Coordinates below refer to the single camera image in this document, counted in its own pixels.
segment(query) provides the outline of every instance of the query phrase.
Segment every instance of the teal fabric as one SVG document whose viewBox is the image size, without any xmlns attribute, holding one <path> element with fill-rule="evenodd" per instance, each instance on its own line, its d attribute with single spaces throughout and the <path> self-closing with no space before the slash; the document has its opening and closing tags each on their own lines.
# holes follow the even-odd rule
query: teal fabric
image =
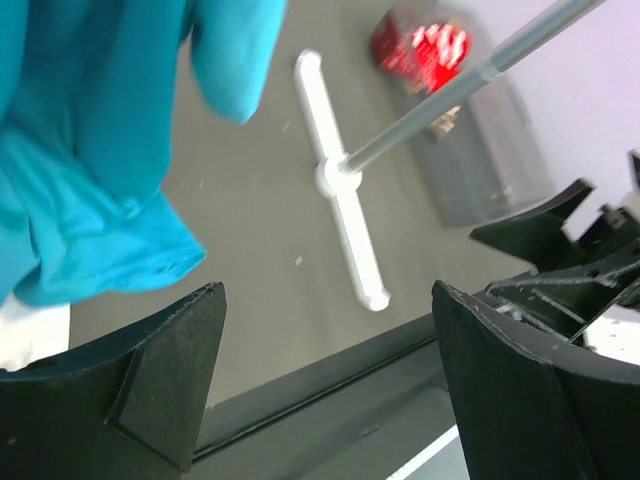
<svg viewBox="0 0 640 480">
<path fill-rule="evenodd" d="M 0 301 L 160 288 L 202 261 L 160 191 L 178 49 L 192 32 L 204 100 L 246 122 L 285 1 L 0 2 Z"/>
</svg>

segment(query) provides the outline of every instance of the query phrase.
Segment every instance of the white wall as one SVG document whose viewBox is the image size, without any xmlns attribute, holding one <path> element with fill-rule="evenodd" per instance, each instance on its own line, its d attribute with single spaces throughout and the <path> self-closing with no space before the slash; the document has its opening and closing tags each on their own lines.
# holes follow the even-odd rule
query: white wall
<svg viewBox="0 0 640 480">
<path fill-rule="evenodd" d="M 451 3 L 477 13 L 499 42 L 554 1 Z M 574 233 L 600 204 L 618 203 L 631 189 L 626 154 L 640 146 L 639 50 L 640 0 L 607 0 L 510 71 L 558 190 L 581 176 L 598 186 L 570 222 Z"/>
</svg>

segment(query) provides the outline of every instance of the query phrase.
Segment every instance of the clear plastic container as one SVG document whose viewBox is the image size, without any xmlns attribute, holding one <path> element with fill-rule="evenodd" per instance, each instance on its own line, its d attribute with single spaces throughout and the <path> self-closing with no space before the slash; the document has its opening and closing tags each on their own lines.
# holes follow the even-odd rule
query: clear plastic container
<svg viewBox="0 0 640 480">
<path fill-rule="evenodd" d="M 376 32 L 392 19 L 398 26 L 399 48 L 407 52 L 411 51 L 412 32 L 417 27 L 445 24 L 452 19 L 471 36 L 462 69 L 486 58 L 493 48 L 478 17 L 467 10 L 433 0 L 405 0 L 387 15 Z M 404 78 L 385 74 L 400 115 L 429 95 L 425 85 L 407 88 L 407 78 L 417 83 L 419 68 L 419 64 L 406 66 Z M 508 75 L 497 78 L 460 107 L 453 128 L 442 138 L 434 135 L 433 128 L 425 128 L 409 141 L 445 224 L 461 227 L 487 223 L 553 195 L 553 184 L 526 109 Z"/>
</svg>

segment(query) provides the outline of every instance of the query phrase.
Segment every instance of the telescoping pole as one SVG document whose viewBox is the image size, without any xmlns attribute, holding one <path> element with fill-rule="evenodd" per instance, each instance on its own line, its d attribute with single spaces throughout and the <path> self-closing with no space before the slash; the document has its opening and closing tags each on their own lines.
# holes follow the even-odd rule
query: telescoping pole
<svg viewBox="0 0 640 480">
<path fill-rule="evenodd" d="M 418 133 L 451 108 L 490 83 L 531 52 L 570 26 L 604 0 L 567 0 L 552 5 L 498 45 L 489 57 L 466 70 L 408 112 L 367 145 L 343 161 L 343 168 L 361 172 L 380 155 Z"/>
</svg>

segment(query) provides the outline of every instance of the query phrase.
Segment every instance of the red box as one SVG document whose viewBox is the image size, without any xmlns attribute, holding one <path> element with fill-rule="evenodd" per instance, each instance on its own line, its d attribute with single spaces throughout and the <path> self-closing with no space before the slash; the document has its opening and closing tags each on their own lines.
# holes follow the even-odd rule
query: red box
<svg viewBox="0 0 640 480">
<path fill-rule="evenodd" d="M 378 66 L 408 81 L 410 90 L 433 93 L 455 78 L 471 49 L 471 36 L 452 18 L 425 18 L 394 7 L 371 37 Z"/>
</svg>

